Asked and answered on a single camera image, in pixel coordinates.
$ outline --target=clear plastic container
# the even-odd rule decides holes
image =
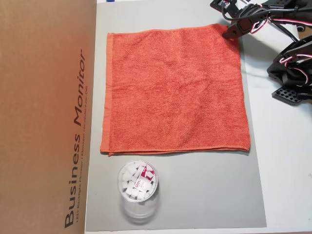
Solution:
[[[158,173],[147,161],[131,161],[124,165],[119,171],[117,184],[121,195],[126,200],[130,202],[143,202],[153,196],[154,192],[157,190]],[[140,192],[141,195],[144,193],[144,198],[139,199],[137,191]]]
[[[136,224],[145,224],[155,216],[159,202],[158,182],[159,180],[157,171],[147,161],[131,161],[123,166],[119,171],[117,184],[121,194],[120,205],[129,221]],[[143,199],[139,199],[140,197],[138,197],[137,194],[138,191],[134,191],[134,195],[129,191],[126,193],[128,187],[130,186],[130,188],[132,188],[132,185],[134,185],[134,187],[137,185],[135,189],[140,192],[141,197],[146,191],[144,193]]]

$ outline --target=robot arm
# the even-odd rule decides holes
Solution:
[[[249,32],[253,34],[268,21],[272,22],[294,40],[267,69],[270,77],[284,85],[272,96],[290,105],[312,99],[312,36],[298,41],[280,25],[312,27],[312,0],[268,0],[263,4],[248,4],[240,10],[236,7],[236,2],[237,0],[214,0],[210,5],[222,12],[226,20],[231,21],[222,36],[233,39]]]
[[[263,4],[248,4],[242,9],[236,7],[237,0],[214,0],[210,6],[222,12],[232,23],[223,33],[227,39],[238,38],[268,20],[278,24],[295,24],[312,27],[311,0],[268,0]]]

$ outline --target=table surface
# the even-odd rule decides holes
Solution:
[[[296,33],[295,27],[290,26],[288,29]],[[268,227],[156,230],[149,233],[220,234],[312,230],[312,105],[302,103],[292,107],[273,99],[271,93],[280,85],[266,73],[266,68],[275,56],[292,41],[271,25],[266,25],[252,36],[244,36],[242,40]]]

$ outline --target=cardboard box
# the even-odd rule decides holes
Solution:
[[[1,233],[84,233],[96,4],[0,4]]]

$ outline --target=white object in container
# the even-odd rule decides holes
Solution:
[[[127,190],[125,191],[124,181],[126,179],[129,180],[129,183],[127,185]],[[143,202],[149,199],[156,191],[158,174],[155,168],[146,161],[131,161],[120,170],[117,184],[124,199],[130,202]]]

